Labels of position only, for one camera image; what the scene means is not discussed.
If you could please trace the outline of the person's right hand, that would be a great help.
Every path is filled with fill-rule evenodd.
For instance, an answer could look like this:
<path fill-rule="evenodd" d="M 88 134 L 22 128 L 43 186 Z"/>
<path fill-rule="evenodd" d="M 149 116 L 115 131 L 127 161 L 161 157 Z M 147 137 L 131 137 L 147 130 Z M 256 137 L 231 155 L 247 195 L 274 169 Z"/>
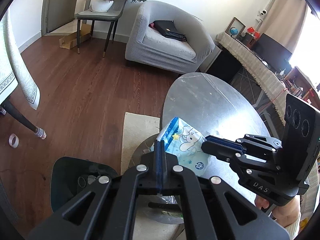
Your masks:
<path fill-rule="evenodd" d="M 268 209 L 269 201 L 256 196 L 255 205 L 258 209 Z M 277 223 L 282 227 L 287 227 L 293 224 L 300 215 L 300 196 L 296 195 L 285 206 L 276 206 L 272 211 L 272 216 L 276 219 Z"/>

